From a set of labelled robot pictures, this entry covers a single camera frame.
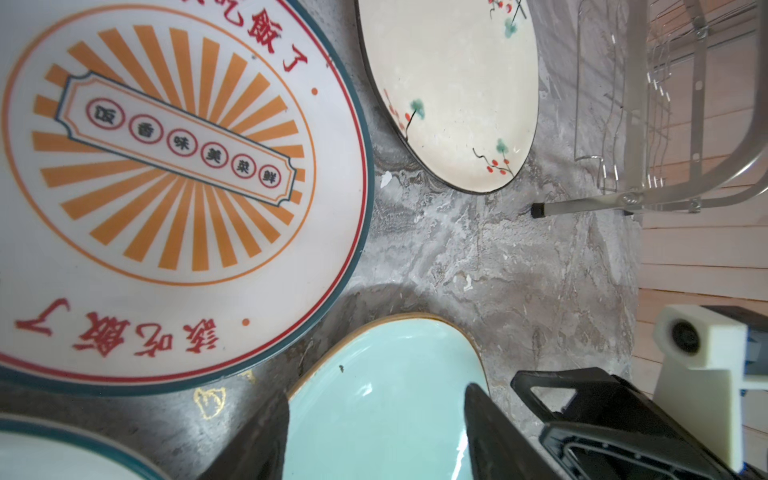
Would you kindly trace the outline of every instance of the marble surface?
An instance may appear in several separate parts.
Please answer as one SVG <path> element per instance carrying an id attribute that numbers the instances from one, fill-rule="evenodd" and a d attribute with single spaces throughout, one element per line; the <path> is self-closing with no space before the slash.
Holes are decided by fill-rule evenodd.
<path id="1" fill-rule="evenodd" d="M 628 377 L 637 219 L 603 211 L 534 220 L 528 212 L 534 201 L 598 192 L 594 166 L 572 160 L 578 0 L 531 3 L 539 48 L 538 129 L 518 177 L 488 196 L 440 184 L 401 145 L 365 75 L 353 0 L 302 3 L 353 78 L 376 155 L 370 234 L 336 305 L 285 352 L 199 389 L 87 398 L 2 384 L 0 410 L 101 432 L 170 476 L 192 479 L 266 396 L 290 387 L 347 333 L 392 313 L 431 312 L 468 332 L 479 344 L 492 398 L 531 440 L 541 425 L 509 387 L 517 370 L 599 366 Z M 593 118 L 605 108 L 598 95 L 586 105 Z M 600 129 L 593 130 L 585 130 L 584 141 L 599 145 Z"/>

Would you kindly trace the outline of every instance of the red chinese character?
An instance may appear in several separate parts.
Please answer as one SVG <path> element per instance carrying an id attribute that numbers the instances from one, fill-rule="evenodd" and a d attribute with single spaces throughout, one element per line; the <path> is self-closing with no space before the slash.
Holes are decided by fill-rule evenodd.
<path id="1" fill-rule="evenodd" d="M 296 66 L 296 63 L 298 63 L 298 62 L 300 62 L 300 61 L 303 61 L 304 63 L 306 63 L 306 57 L 304 56 L 304 54 L 303 54 L 303 53 L 301 53 L 301 52 L 299 51 L 299 49 L 298 49 L 298 48 L 296 48 L 296 46 L 295 46 L 295 45 L 293 45 L 293 51 L 294 51 L 294 52 L 296 52 L 297 56 L 296 56 L 296 58 L 294 58 L 294 59 L 293 59 L 293 63 L 292 63 L 291 65 L 286 65 L 286 61 L 285 61 L 285 60 L 283 60 L 283 68 L 285 68 L 285 69 L 286 69 L 286 71 L 291 71 L 291 70 L 293 70 L 293 67 L 295 67 L 295 66 Z"/>
<path id="2" fill-rule="evenodd" d="M 230 13 L 234 10 L 235 7 L 237 7 L 238 1 L 237 0 L 216 0 L 216 3 L 219 5 L 224 5 L 225 3 L 230 4 L 230 6 L 227 7 L 227 10 L 224 12 L 224 17 L 229 21 L 229 23 L 233 25 L 237 25 L 238 27 L 242 27 L 245 21 L 243 20 L 243 16 L 240 14 L 240 12 L 237 13 L 237 22 L 234 21 L 232 18 L 230 18 Z"/>
<path id="3" fill-rule="evenodd" d="M 251 18 L 253 19 L 253 27 L 248 31 L 248 35 L 255 37 L 256 41 L 261 45 L 266 45 L 270 53 L 275 53 L 275 49 L 272 48 L 272 40 L 280 37 L 278 31 L 282 31 L 283 27 L 270 20 L 270 17 L 266 14 L 266 8 L 260 14 L 254 15 Z"/>
<path id="4" fill-rule="evenodd" d="M 188 352 L 200 353 L 200 348 L 203 346 L 209 350 L 216 348 L 216 341 L 219 337 L 216 336 L 214 319 L 203 319 L 195 327 L 185 325 L 184 329 L 190 333 L 187 335 L 187 340 L 193 345 L 187 349 Z"/>
<path id="5" fill-rule="evenodd" d="M 60 298 L 58 300 L 55 300 L 47 309 L 43 310 L 43 313 L 40 314 L 40 316 L 36 319 L 31 320 L 16 320 L 16 328 L 21 330 L 29 330 L 30 332 L 37 332 L 37 333 L 44 333 L 45 335 L 51 336 L 53 332 L 51 329 L 49 329 L 47 326 L 35 326 L 38 323 L 43 323 L 48 318 L 48 315 L 51 314 L 54 310 L 56 310 L 60 306 L 66 306 L 67 311 L 69 311 L 69 302 L 65 298 Z"/>
<path id="6" fill-rule="evenodd" d="M 106 357 L 112 349 L 125 340 L 123 339 L 123 330 L 131 322 L 112 317 L 98 318 L 96 312 L 90 312 L 86 317 L 91 321 L 91 328 L 80 335 L 83 340 L 91 340 L 93 343 L 75 344 L 73 347 L 77 350 L 96 349 L 101 356 Z"/>
<path id="7" fill-rule="evenodd" d="M 152 336 L 149 337 L 149 340 L 144 344 L 144 346 L 148 347 L 149 350 L 145 350 L 143 352 L 136 352 L 134 355 L 136 356 L 142 356 L 142 355 L 149 355 L 150 357 L 154 358 L 154 353 L 158 350 L 161 352 L 163 350 L 170 350 L 173 348 L 173 341 L 174 336 L 170 333 L 163 335 L 160 337 L 160 340 L 155 340 L 157 338 L 157 334 L 160 333 L 160 331 L 163 329 L 160 325 L 156 323 L 142 323 L 141 325 L 136 327 L 136 333 L 141 337 L 144 337 L 144 328 L 145 327 L 154 327 L 154 332 L 152 333 Z"/>

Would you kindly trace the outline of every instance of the plate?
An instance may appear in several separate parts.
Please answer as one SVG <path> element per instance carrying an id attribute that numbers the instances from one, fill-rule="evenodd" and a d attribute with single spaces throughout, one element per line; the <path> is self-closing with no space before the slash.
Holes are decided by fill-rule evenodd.
<path id="1" fill-rule="evenodd" d="M 0 478 L 169 480 L 149 460 L 85 430 L 0 414 Z"/>
<path id="2" fill-rule="evenodd" d="M 349 279 L 372 158 L 293 0 L 30 0 L 2 19 L 0 371 L 184 389 L 278 353 Z"/>
<path id="3" fill-rule="evenodd" d="M 357 0 L 368 76 L 422 166 L 487 194 L 520 171 L 538 117 L 525 0 Z"/>
<path id="4" fill-rule="evenodd" d="M 283 477 L 472 478 L 467 385 L 487 392 L 469 339 L 437 316 L 365 325 L 289 393 Z"/>

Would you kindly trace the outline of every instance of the white paint chip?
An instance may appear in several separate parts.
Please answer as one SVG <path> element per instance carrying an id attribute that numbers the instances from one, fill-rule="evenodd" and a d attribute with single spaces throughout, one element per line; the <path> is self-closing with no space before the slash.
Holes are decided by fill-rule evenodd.
<path id="1" fill-rule="evenodd" d="M 380 188 L 386 187 L 387 185 L 389 185 L 389 182 L 391 181 L 392 181 L 392 173 L 388 171 L 384 172 L 384 174 L 382 175 L 382 184 Z"/>

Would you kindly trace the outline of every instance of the plate rim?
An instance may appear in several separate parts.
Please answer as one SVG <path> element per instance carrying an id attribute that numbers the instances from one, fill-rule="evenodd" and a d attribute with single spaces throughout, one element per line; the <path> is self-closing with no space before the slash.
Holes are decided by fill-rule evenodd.
<path id="1" fill-rule="evenodd" d="M 349 345 L 354 339 L 361 336 L 364 333 L 367 333 L 369 330 L 375 329 L 378 326 L 384 325 L 386 323 L 393 323 L 393 322 L 401 322 L 403 320 L 432 320 L 440 323 L 444 323 L 447 326 L 450 326 L 451 328 L 455 329 L 459 333 L 461 333 L 464 338 L 467 339 L 469 342 L 469 345 L 472 347 L 472 349 L 475 351 L 475 355 L 478 357 L 478 361 L 480 362 L 480 368 L 482 369 L 483 377 L 485 378 L 485 385 L 486 388 L 488 388 L 488 373 L 485 371 L 485 364 L 482 361 L 482 355 L 480 354 L 480 345 L 477 344 L 477 342 L 462 329 L 460 326 L 455 325 L 454 323 L 449 322 L 448 320 L 442 318 L 441 316 L 435 315 L 434 313 L 426 313 L 426 312 L 412 312 L 412 313 L 397 313 L 396 315 L 389 315 L 385 316 L 380 319 L 373 320 L 372 322 L 368 322 L 356 329 L 354 329 L 352 332 L 347 333 L 344 338 L 342 338 L 336 345 L 332 346 L 327 352 L 323 354 L 315 362 L 312 367 L 304 373 L 297 381 L 293 384 L 293 386 L 288 390 L 288 393 L 286 396 L 288 397 L 288 401 L 290 402 L 293 400 L 293 397 L 296 396 L 296 394 L 301 391 L 301 389 L 309 382 L 318 372 L 319 370 L 328 363 L 337 353 L 339 353 L 344 347 Z"/>
<path id="2" fill-rule="evenodd" d="M 362 255 L 362 251 L 365 248 L 366 241 L 368 239 L 368 233 L 370 230 L 371 217 L 373 213 L 374 190 L 375 190 L 373 187 L 376 181 L 376 172 L 374 171 L 375 166 L 374 166 L 373 148 L 371 145 L 370 133 L 368 129 L 368 124 L 366 122 L 365 113 L 363 112 L 362 105 L 360 104 L 359 97 L 354 88 L 352 78 L 347 73 L 346 67 L 341 61 L 339 54 L 336 52 L 336 49 L 333 47 L 328 37 L 326 37 L 326 34 L 323 32 L 323 30 L 320 28 L 317 22 L 315 22 L 314 18 L 309 14 L 309 12 L 299 3 L 299 0 L 275 0 L 275 1 L 277 3 L 283 4 L 286 7 L 289 7 L 289 10 L 292 8 L 298 14 L 300 19 L 309 28 L 311 35 L 313 35 L 319 41 L 319 43 L 323 46 L 323 48 L 326 50 L 328 56 L 330 57 L 331 61 L 334 64 L 333 66 L 336 67 L 336 71 L 339 73 L 339 76 L 341 77 L 344 87 L 346 88 L 347 93 L 349 94 L 349 99 L 352 102 L 355 115 L 357 116 L 357 120 L 360 128 L 360 136 L 362 137 L 362 145 L 363 145 L 363 149 L 365 151 L 365 156 L 366 156 L 365 166 L 367 169 L 367 175 L 365 179 L 365 184 L 368 192 L 367 192 L 367 195 L 363 198 L 363 200 L 365 201 L 365 211 L 362 216 L 363 219 L 362 219 L 362 226 L 360 227 L 359 239 L 357 241 L 357 244 L 353 246 L 353 254 L 349 258 L 349 264 L 347 265 L 346 270 L 344 271 L 343 275 L 339 279 L 339 282 L 336 284 L 336 287 L 330 292 L 330 294 L 326 298 L 326 301 L 320 307 L 318 307 L 317 311 L 314 314 L 312 314 L 307 320 L 305 320 L 301 326 L 297 327 L 293 332 L 291 332 L 289 335 L 287 335 L 285 338 L 280 340 L 275 345 L 267 348 L 261 353 L 256 354 L 255 356 L 252 356 L 249 359 L 245 359 L 242 362 L 239 362 L 235 365 L 218 370 L 216 372 L 208 373 L 206 375 L 195 376 L 189 379 L 182 379 L 182 380 L 177 380 L 172 382 L 155 382 L 155 383 L 146 383 L 143 385 L 121 386 L 121 385 L 109 385 L 109 384 L 102 384 L 102 383 L 77 382 L 77 381 L 68 381 L 68 380 L 62 380 L 62 379 L 53 379 L 53 378 L 48 378 L 46 376 L 41 376 L 34 373 L 13 369 L 4 364 L 0 364 L 1 380 L 14 383 L 18 386 L 44 390 L 47 392 L 66 393 L 70 395 L 81 395 L 81 396 L 144 396 L 144 395 L 159 395 L 162 393 L 171 393 L 171 392 L 178 392 L 185 389 L 191 389 L 194 387 L 203 386 L 208 383 L 215 382 L 220 379 L 227 378 L 229 376 L 236 375 L 239 372 L 243 372 L 247 369 L 253 368 L 255 365 L 265 362 L 268 359 L 278 355 L 279 353 L 287 349 L 289 346 L 293 345 L 296 341 L 298 341 L 304 335 L 304 333 L 312 329 L 312 327 L 314 327 L 320 320 L 322 320 L 323 317 L 328 313 L 328 310 L 330 310 L 331 306 L 333 306 L 333 304 L 338 300 L 339 296 L 341 295 L 341 292 L 344 291 L 344 289 L 346 288 L 346 284 L 349 282 L 349 279 L 352 277 L 352 274 L 354 273 L 355 268 L 357 268 L 357 263 L 359 261 L 360 256 Z"/>
<path id="3" fill-rule="evenodd" d="M 389 109 L 387 108 L 387 104 L 384 101 L 384 98 L 379 93 L 379 86 L 376 84 L 376 80 L 373 77 L 373 71 L 371 70 L 371 64 L 370 64 L 370 62 L 368 60 L 368 50 L 366 49 L 365 35 L 363 35 L 363 33 L 362 33 L 362 22 L 360 21 L 360 1 L 361 0 L 355 0 L 355 21 L 357 22 L 357 36 L 359 37 L 359 40 L 360 40 L 360 52 L 362 53 L 362 64 L 365 67 L 366 77 L 368 77 L 368 82 L 370 82 L 370 84 L 371 84 L 371 87 L 372 87 L 372 90 L 373 90 L 373 94 L 376 97 L 376 100 L 377 100 L 379 106 L 381 107 L 381 109 L 384 110 L 384 112 L 388 112 Z M 531 23 L 532 22 L 533 22 L 533 14 L 531 14 Z M 535 29 L 534 29 L 533 38 L 534 38 L 534 41 L 536 43 L 536 62 L 537 62 L 537 66 L 538 66 L 538 51 L 539 51 L 539 48 L 538 48 L 538 39 L 536 37 Z M 501 185 L 499 188 L 497 188 L 495 190 L 489 190 L 487 192 L 478 192 L 478 191 L 475 191 L 475 190 L 466 190 L 464 188 L 461 188 L 461 187 L 458 187 L 458 186 L 452 184 L 451 182 L 447 181 L 446 179 L 440 177 L 438 174 L 433 172 L 432 169 L 427 167 L 427 165 L 424 163 L 424 161 L 422 161 L 422 159 L 418 156 L 418 154 L 411 148 L 411 145 L 406 140 L 406 136 L 403 135 L 403 133 L 400 131 L 400 129 L 398 127 L 398 124 L 395 121 L 395 119 L 392 118 L 392 115 L 387 113 L 387 114 L 385 114 L 385 116 L 387 117 L 387 123 L 389 124 L 389 126 L 397 134 L 397 138 L 400 140 L 400 143 L 405 145 L 406 149 L 411 154 L 411 156 L 416 160 L 416 162 L 424 170 L 426 170 L 426 172 L 428 174 L 430 174 L 432 176 L 432 178 L 436 179 L 441 184 L 447 185 L 448 187 L 451 187 L 454 190 L 458 190 L 458 191 L 460 191 L 460 192 L 462 192 L 464 194 L 470 194 L 470 195 L 490 195 L 490 194 L 495 194 L 496 192 L 498 192 L 502 188 L 508 187 L 509 184 L 511 184 L 512 181 L 514 181 L 515 178 L 518 177 L 520 172 L 523 170 L 523 167 L 525 166 L 526 162 L 528 162 L 528 160 L 530 159 L 531 151 L 533 150 L 533 143 L 536 140 L 536 132 L 538 131 L 538 113 L 539 113 L 539 110 L 540 110 L 540 105 L 539 105 L 539 100 L 537 98 L 537 101 L 536 101 L 536 125 L 534 126 L 533 137 L 531 138 L 531 146 L 528 149 L 528 154 L 525 155 L 525 160 L 523 160 L 523 163 L 520 164 L 520 168 L 518 169 L 517 173 L 515 175 L 513 175 L 512 178 L 510 178 L 509 181 L 506 184 Z"/>
<path id="4" fill-rule="evenodd" d="M 0 413 L 0 432 L 18 433 L 65 443 L 107 458 L 146 480 L 170 480 L 150 459 L 97 433 L 47 419 Z"/>

